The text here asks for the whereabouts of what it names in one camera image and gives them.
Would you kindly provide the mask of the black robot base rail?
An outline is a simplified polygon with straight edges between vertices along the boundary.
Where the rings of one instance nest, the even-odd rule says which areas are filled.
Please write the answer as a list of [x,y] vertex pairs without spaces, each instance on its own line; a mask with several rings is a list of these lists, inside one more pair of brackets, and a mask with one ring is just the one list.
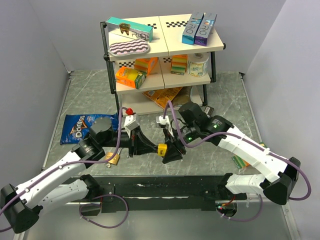
[[153,210],[215,211],[221,201],[246,200],[245,193],[234,195],[223,184],[225,175],[171,175],[171,176],[96,176],[99,189],[92,196],[78,199],[79,203],[95,202],[103,196],[102,212],[114,213]]

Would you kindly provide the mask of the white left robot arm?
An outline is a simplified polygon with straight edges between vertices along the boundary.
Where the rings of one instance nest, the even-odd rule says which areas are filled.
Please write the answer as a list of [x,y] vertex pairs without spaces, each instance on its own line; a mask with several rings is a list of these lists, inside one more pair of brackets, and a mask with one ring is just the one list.
[[30,229],[45,211],[75,200],[95,200],[99,184],[89,174],[69,185],[62,184],[97,164],[106,155],[105,147],[127,148],[130,157],[158,152],[134,116],[127,116],[117,130],[109,118],[96,119],[85,138],[54,165],[24,183],[7,184],[0,190],[0,213],[9,223],[8,229],[20,234]]

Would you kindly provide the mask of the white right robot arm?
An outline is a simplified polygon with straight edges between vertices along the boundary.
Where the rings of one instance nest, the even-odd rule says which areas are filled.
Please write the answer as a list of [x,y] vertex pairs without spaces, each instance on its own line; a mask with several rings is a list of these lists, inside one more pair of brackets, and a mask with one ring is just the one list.
[[187,131],[170,128],[169,132],[183,147],[190,147],[192,141],[200,138],[235,154],[258,170],[259,173],[253,175],[226,174],[218,187],[223,199],[247,193],[263,194],[278,205],[290,200],[300,175],[301,162],[297,158],[285,158],[270,151],[224,117],[209,116],[196,103],[188,102],[178,111]]

